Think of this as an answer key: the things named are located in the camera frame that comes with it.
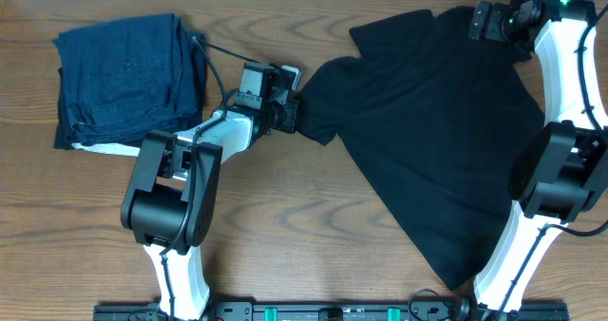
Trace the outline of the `black polo shirt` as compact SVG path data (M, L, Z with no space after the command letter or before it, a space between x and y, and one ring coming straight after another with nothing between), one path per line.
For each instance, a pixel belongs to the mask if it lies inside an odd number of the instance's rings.
M352 28L358 55L301 88L297 131L340 139L450 289L491 257L509 217L511 167L544 115L516 71L526 53L473 40L474 10L420 9Z

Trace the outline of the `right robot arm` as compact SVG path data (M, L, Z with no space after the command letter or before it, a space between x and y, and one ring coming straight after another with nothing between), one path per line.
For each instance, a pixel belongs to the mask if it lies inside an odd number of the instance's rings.
M482 1L469 28L474 40L533 51L541 63L542 131L513 164L511 211L500 240L462 298L453 320L566 320L563 303L526 303L525 288L557 237L596 236L570 228L607 188L607 114L596 73L596 25L604 15L592 0Z

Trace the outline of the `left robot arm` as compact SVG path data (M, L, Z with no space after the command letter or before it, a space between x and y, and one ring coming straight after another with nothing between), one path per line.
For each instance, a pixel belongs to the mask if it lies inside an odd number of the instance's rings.
M205 122L142 141L121 210L152 260L161 288L154 309L132 311L159 320L199 320L210 298L201 243L213 218L221 165L277 130L292 134L301 72L292 66L246 62L238 88L224 93Z

